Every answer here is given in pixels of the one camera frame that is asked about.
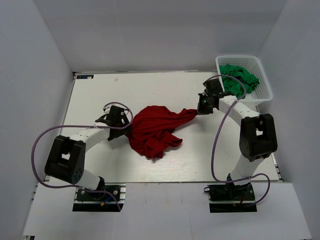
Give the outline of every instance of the red cloth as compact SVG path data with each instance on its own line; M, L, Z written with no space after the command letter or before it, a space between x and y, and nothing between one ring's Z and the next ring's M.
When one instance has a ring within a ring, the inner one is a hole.
M132 121L132 132L126 134L130 146L148 159L162 158L168 147L178 147L182 139L171 133L197 115L195 109L183 109L180 113L169 111L165 106L147 106Z

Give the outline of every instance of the white wall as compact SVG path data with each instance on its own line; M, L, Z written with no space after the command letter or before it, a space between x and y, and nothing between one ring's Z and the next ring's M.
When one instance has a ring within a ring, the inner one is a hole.
M72 72L32 0L0 7L0 235L20 239L36 179L30 153L37 135L60 124ZM42 176L54 135L39 145Z
M257 55L286 0L34 0L74 72L210 70Z
M290 0L258 57L273 100L283 178L292 182L312 239L320 240L320 1Z

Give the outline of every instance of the green cloth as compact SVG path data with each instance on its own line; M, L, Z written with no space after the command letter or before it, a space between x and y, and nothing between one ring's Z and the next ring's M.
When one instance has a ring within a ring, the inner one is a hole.
M243 83L248 94L252 93L252 91L255 90L259 84L259 78L241 66L232 66L227 64L219 67L221 74L229 75L239 79ZM244 94L243 88L236 80L227 76L223 76L222 82L224 90L232 92L237 98L240 98Z

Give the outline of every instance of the white plastic basket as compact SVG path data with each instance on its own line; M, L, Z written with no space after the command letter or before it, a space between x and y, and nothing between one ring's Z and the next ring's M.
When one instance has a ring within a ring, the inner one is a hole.
M248 55L223 55L215 58L215 64L218 74L221 74L219 66L230 64L245 68L249 73L254 74L259 79L259 85L252 93L246 94L245 99L240 100L242 103L257 106L273 98L265 71L257 57Z

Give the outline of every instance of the wire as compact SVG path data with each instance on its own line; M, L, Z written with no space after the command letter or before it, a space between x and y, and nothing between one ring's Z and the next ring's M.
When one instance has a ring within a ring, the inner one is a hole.
M226 181L222 181L222 180L219 180L217 179L217 177L215 176L215 171L214 171L214 162L215 162L215 152L216 152L216 147L217 147L217 142L218 142L218 138L219 138L219 135L220 135L220 132L221 132L221 129L226 121L226 118L227 116L229 115L229 113L231 112L231 110L234 108L234 106L239 102L239 100L243 99L246 94L247 94L247 90L244 86L244 84L238 80L237 78L233 77L233 76L229 76L229 75L224 75L224 74L218 74L218 75L214 75L210 78L207 79L208 80L211 80L213 78L216 78L216 77L228 77L230 79L233 79L233 80L236 80L240 85L241 87L243 88L243 95L241 97L239 97L236 101L234 101L231 106L229 107L229 109L226 111L225 115L223 116L222 118L222 121L220 123L220 126L217 130L217 133L215 135L215 138L214 138L214 142L213 142L213 147L212 147L212 155L211 155L211 173L212 173L212 177L213 179L217 182L217 183L223 183L223 184L231 184L231 183L236 183L236 182L240 182L240 181L243 181L243 180L248 180L248 179L254 179L258 176L265 176L267 181L268 181L268 186L267 186L267 189L264 193L264 195L256 202L254 202L252 205L255 205L255 204L258 204L260 203L268 194L269 190L270 190L270 185L271 185L271 181L270 181L270 178L268 177L268 175L266 175L265 173L258 173L256 175L253 175L253 176L247 176L247 177L243 177L243 178L240 178L240 179L236 179L236 180L226 180Z
M36 178L36 180L44 187L47 187L47 188L51 188L51 189L64 189L64 188L82 188L81 186L79 185L73 185L73 184L69 184L69 185L62 185L62 186L53 186L53 185L49 185L49 184L46 184L44 183L44 181L39 177L38 173L37 173L37 170L36 170L36 165L35 165L35 151L36 151L36 146L39 142L39 140L43 137L43 135L45 135L46 133L52 131L52 130L55 130L55 129L62 129L62 128L84 128L84 129L93 129L93 128L100 128L100 129L116 129L116 130L122 130L122 129L125 129L127 127L130 126L130 124L132 123L132 120L134 118L134 115L132 113L132 111L124 104L120 103L120 102L117 102L117 101L113 101L113 102L110 102L108 104L106 104L104 107L107 107L109 105L114 105L114 104L118 104L118 105L121 105L123 107L125 107L126 109L128 109L130 115L131 115L131 121L123 126L123 127L115 127L115 126L97 126L97 125L58 125L58 126L53 126L53 127L50 127L48 128L47 130L43 131L34 141L33 143L33 146L32 146L32 150L31 150L31 166L32 166L32 171L33 171L33 174ZM87 193L101 193L101 194L108 194L111 198L113 198L113 200L115 201L119 211L121 211L121 207L118 203L118 201L116 200L116 198L114 197L114 195L108 191L105 191L105 190L89 190L89 189L83 189L85 192Z

